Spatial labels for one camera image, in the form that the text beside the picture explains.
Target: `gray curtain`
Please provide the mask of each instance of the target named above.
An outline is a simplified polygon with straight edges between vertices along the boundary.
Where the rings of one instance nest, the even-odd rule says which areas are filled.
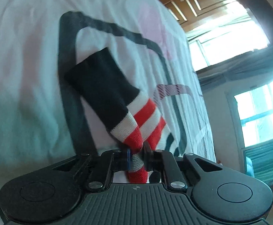
[[[252,161],[255,178],[268,184],[273,190],[273,139],[245,151]]]
[[[273,45],[262,50],[246,52],[216,65],[214,73],[198,72],[202,91],[208,91],[227,81],[241,80],[273,71]]]

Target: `ribbed gray panel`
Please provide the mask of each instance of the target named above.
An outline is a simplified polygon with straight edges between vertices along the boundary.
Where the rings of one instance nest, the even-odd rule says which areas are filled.
[[[202,216],[183,194],[162,184],[111,184],[86,197],[69,216],[52,225],[216,225]],[[260,221],[256,225],[266,225]]]

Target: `striped sock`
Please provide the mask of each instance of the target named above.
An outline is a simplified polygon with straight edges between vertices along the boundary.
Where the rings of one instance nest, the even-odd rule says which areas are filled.
[[[132,86],[108,49],[94,53],[72,68],[65,79],[86,99],[115,138],[132,152],[131,183],[146,183],[142,145],[165,149],[174,138],[154,102]]]

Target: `red stripe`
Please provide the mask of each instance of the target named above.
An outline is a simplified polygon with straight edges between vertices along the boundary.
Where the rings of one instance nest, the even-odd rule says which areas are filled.
[[[143,138],[139,127],[136,127],[123,143],[130,147],[132,154],[138,153],[143,146]]]
[[[165,125],[166,125],[166,122],[165,122],[164,118],[160,117],[158,125],[153,130],[153,132],[150,134],[150,136],[148,137],[147,141],[148,141],[152,150],[155,150],[155,148],[160,140],[161,133],[162,133]]]
[[[148,180],[148,172],[145,171],[143,166],[136,172],[128,172],[128,180],[132,184],[145,184]]]
[[[156,106],[154,102],[149,99],[146,105],[144,105],[143,108],[134,115],[134,119],[136,120],[139,127],[141,127],[151,117],[155,108]]]

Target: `green curtain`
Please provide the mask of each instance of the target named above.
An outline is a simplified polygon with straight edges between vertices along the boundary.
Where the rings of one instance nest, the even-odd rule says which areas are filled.
[[[253,164],[255,178],[269,184],[273,181],[273,139],[245,151]]]

